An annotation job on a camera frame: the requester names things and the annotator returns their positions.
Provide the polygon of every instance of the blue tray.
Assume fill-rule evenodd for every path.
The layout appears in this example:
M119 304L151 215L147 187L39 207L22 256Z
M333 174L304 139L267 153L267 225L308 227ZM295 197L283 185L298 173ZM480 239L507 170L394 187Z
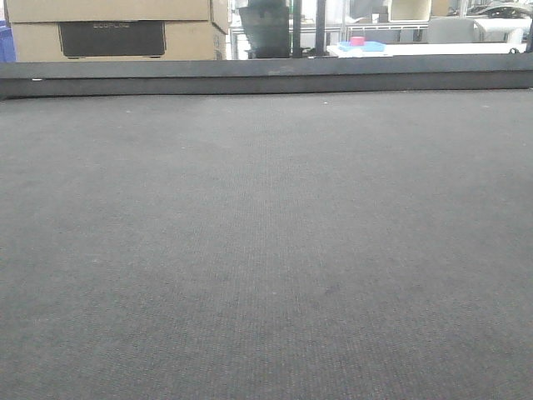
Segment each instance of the blue tray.
M360 48L363 52L384 52L385 44L379 42L365 42L364 46L351 46L350 42L340 42L338 44L339 48L343 52L349 52L354 48Z

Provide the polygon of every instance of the pink object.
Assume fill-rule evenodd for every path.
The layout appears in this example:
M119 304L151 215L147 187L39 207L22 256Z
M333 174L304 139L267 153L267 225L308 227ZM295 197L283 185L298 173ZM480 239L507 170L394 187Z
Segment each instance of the pink object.
M364 46L365 38L363 36L350 37L350 46Z

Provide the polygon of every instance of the black label on box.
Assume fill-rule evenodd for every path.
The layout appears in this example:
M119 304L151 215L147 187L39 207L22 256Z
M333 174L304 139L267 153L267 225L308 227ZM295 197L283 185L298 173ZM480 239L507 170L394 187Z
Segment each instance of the black label on box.
M69 58L165 54L163 21L60 22L59 32Z

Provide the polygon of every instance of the gray carpet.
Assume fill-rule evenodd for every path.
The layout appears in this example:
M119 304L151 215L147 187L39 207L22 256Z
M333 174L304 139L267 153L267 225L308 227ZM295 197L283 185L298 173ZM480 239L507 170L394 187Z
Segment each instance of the gray carpet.
M0 102L0 398L531 400L532 109Z

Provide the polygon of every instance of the dark gray edge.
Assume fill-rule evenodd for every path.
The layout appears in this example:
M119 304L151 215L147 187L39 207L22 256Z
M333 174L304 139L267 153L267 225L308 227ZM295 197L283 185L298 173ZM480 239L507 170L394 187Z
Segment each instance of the dark gray edge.
M0 96L97 96L142 94L331 93L533 87L533 72L442 72L323 77L197 77L135 79L8 79Z
M533 54L433 55L247 61L17 62L0 79L229 78L533 70Z

